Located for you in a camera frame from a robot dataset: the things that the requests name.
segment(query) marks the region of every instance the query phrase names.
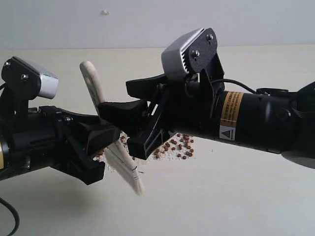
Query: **white wall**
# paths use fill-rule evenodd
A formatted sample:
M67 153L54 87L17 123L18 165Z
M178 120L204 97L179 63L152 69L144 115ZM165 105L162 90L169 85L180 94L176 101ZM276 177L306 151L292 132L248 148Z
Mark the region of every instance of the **white wall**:
M313 0L2 0L0 49L166 47L199 27L221 46L315 43L314 9Z
M95 113L79 70L91 60L108 101L129 101L125 81L162 72L162 49L0 51L39 63L60 78L54 104ZM223 47L226 77L296 91L315 78L315 46ZM236 85L227 90L244 91ZM313 236L315 170L279 155L196 139L195 157L141 166L137 197L117 173L90 186L46 168L0 181L0 197L21 217L16 236ZM0 206L0 235L13 218Z

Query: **white brush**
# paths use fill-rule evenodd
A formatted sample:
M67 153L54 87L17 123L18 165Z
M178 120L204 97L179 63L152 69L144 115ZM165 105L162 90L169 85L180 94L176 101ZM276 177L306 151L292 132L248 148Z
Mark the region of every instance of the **white brush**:
M80 70L99 115L98 105L105 102L105 98L101 90L98 73L90 61L80 63ZM119 173L137 195L144 193L144 185L140 179L137 165L119 140L105 148L105 158L107 164Z

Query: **warning triangle symbol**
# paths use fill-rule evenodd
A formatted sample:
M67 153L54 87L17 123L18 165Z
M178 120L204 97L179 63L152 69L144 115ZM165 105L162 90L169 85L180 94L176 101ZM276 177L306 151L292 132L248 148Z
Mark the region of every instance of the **warning triangle symbol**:
M224 136L228 137L229 139L231 138L231 130L224 131L221 134L223 134Z

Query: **warning label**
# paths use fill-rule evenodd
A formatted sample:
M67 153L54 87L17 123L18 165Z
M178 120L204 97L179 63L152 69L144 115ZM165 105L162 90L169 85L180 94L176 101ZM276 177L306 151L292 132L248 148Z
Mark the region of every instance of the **warning label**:
M220 119L219 137L221 139L235 140L236 122L243 94L229 91L225 97Z

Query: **brush handle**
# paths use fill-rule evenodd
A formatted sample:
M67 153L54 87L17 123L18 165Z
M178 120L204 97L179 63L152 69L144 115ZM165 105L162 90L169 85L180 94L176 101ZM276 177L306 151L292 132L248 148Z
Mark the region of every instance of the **brush handle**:
M90 61L84 61L80 63L80 70L85 84L89 90L96 112L99 115L98 105L102 102L105 102L105 97L102 92L97 70Z

